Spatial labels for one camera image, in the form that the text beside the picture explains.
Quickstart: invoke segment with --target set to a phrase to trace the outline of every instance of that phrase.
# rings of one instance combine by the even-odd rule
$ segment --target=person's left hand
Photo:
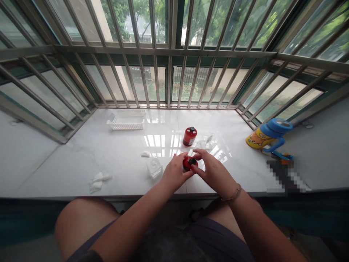
[[[187,155],[188,152],[184,152],[179,155],[174,154],[172,160],[168,163],[164,171],[163,177],[161,178],[160,182],[173,190],[173,192],[179,189],[188,178],[195,174],[195,172],[192,170],[183,173],[183,159]]]

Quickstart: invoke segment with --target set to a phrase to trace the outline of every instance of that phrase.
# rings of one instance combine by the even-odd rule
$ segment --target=wall
[[[58,143],[0,111],[0,197],[16,191]]]
[[[295,128],[280,152],[296,156],[300,175],[311,189],[349,188],[349,98]]]

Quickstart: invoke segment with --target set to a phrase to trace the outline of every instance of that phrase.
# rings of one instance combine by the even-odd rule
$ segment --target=red bottle
[[[192,170],[192,164],[199,166],[197,164],[197,161],[195,158],[192,158],[191,156],[187,156],[183,159],[183,169],[185,171],[190,171]]]
[[[194,143],[197,131],[194,127],[188,127],[184,132],[183,145],[191,146]]]

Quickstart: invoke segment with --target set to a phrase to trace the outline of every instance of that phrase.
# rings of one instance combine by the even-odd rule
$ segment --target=white plastic basket
[[[117,110],[116,114],[111,114],[107,125],[112,130],[141,130],[144,128],[143,109],[133,110]]]

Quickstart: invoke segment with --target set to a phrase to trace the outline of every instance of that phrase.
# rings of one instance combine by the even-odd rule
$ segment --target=leg
[[[221,201],[221,198],[213,200],[200,215],[212,219],[226,227],[246,243],[232,210],[226,203]]]
[[[101,198],[76,198],[58,216],[55,236],[63,261],[120,214]]]

